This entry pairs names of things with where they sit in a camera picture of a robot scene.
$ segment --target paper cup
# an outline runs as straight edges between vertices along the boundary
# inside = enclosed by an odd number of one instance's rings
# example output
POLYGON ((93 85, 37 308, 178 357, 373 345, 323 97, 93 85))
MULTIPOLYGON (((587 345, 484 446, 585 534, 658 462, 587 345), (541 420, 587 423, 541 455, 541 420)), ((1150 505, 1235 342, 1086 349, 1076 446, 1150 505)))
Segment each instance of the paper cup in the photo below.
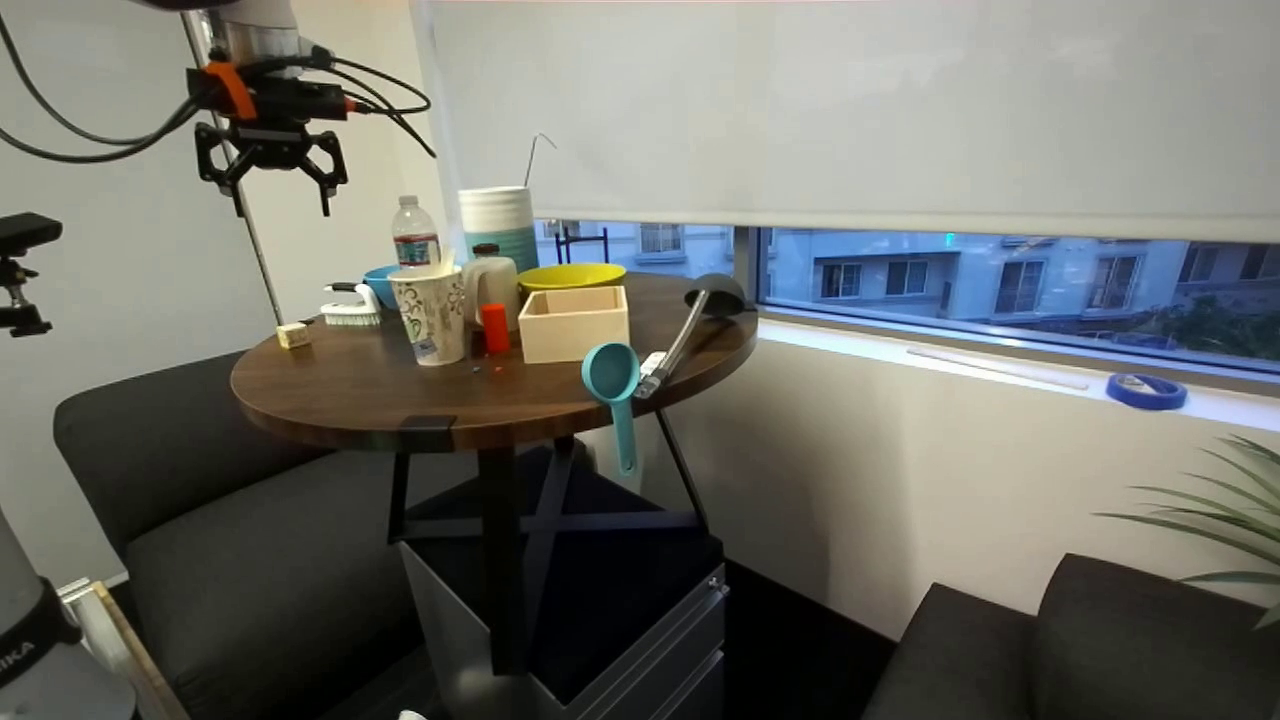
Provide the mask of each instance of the paper cup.
POLYGON ((468 288, 455 267, 402 267, 390 277, 402 323, 421 370, 445 370, 468 357, 468 288))

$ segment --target window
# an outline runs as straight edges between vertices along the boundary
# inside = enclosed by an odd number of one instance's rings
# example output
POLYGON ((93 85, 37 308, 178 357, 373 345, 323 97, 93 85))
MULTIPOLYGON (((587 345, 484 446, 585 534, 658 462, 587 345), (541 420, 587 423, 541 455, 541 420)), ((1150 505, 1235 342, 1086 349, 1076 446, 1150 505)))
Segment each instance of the window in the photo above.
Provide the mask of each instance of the window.
POLYGON ((1280 372, 1280 246, 873 230, 760 235, 764 308, 1091 360, 1255 372, 1266 383, 1280 372), (851 277, 820 261, 861 265, 855 297, 840 297, 851 277))
POLYGON ((1036 308, 1036 297, 1042 297, 1042 273, 1044 273, 1042 261, 1013 261, 1013 265, 1005 265, 995 313, 1002 313, 1002 318, 1008 318, 1008 313, 1033 313, 1033 308, 1036 308))
POLYGON ((1129 305, 1138 258, 1099 258, 1088 308, 1116 313, 1129 305))
POLYGON ((1219 249, 1194 249, 1194 251, 1190 251, 1190 265, 1183 265, 1183 280, 1196 280, 1196 285, 1211 280, 1211 273, 1216 273, 1216 251, 1219 251, 1219 249))
POLYGON ((840 299, 840 297, 861 297, 863 292, 863 267, 861 265, 820 265, 824 288, 820 297, 840 299))
POLYGON ((1271 280, 1280 277, 1280 249, 1252 246, 1239 267, 1239 280, 1271 280))
POLYGON ((607 261, 637 273, 708 277, 732 273, 732 225, 628 225, 628 219, 545 219, 541 265, 557 265, 557 230, 607 233, 607 261))
POLYGON ((892 261, 886 297, 920 297, 928 277, 928 261, 892 261))

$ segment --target chair cushion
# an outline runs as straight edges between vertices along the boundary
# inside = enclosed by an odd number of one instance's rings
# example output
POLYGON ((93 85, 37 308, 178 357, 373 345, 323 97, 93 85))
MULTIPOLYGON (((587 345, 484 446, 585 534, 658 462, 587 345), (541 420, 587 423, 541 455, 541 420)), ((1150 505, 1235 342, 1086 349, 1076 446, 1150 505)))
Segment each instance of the chair cushion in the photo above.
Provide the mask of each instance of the chair cushion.
POLYGON ((933 586, 863 720, 1029 720, 1033 615, 933 586))
POLYGON ((116 552, 187 510, 321 455, 244 420, 227 388, 236 357, 104 383, 58 409, 58 448, 116 552))
POLYGON ((321 715, 421 645, 390 497, 390 452, 336 452, 130 546, 136 628, 193 715, 321 715))
POLYGON ((1262 609, 1068 557, 1036 628, 1036 720, 1280 720, 1262 609))

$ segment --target white roller shade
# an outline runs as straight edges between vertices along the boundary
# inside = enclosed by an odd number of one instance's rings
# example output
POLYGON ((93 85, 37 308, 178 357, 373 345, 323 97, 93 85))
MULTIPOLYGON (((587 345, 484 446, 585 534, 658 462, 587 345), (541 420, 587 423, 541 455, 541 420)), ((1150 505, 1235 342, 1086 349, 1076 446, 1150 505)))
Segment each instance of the white roller shade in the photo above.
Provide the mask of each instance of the white roller shade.
POLYGON ((433 0, 461 186, 541 218, 1280 235, 1277 0, 433 0))

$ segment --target bottle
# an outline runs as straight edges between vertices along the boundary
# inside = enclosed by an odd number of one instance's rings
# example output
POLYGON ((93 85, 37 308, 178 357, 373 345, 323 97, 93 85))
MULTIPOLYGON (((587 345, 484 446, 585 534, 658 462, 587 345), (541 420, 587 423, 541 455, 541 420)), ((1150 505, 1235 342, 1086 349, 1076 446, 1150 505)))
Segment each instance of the bottle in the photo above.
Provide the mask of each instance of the bottle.
POLYGON ((402 265, 445 265, 436 219, 417 204, 417 198, 402 198, 393 246, 402 265))
POLYGON ((513 351, 510 305, 480 305, 484 357, 513 351))

